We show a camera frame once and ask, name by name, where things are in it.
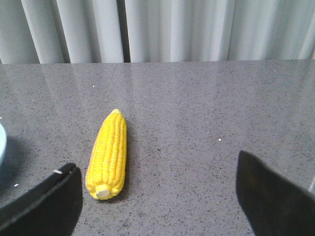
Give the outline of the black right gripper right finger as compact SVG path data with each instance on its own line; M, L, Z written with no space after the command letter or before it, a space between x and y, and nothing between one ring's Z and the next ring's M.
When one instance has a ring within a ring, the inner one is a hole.
M238 156L236 195L257 236L315 234L315 185L305 190L243 150Z

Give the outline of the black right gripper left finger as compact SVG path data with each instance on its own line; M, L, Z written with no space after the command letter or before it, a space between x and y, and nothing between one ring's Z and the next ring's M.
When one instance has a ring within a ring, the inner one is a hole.
M0 209L2 236L70 236L83 207L82 175L67 163Z

